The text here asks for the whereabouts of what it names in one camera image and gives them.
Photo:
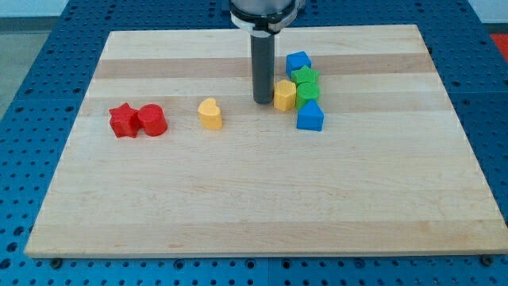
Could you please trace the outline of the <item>robot arm flange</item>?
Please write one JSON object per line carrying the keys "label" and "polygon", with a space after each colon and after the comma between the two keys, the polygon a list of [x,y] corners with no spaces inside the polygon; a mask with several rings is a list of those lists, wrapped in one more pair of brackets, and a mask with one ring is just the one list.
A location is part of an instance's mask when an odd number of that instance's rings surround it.
{"label": "robot arm flange", "polygon": [[231,21],[254,37],[268,37],[290,25],[305,0],[231,0]]}

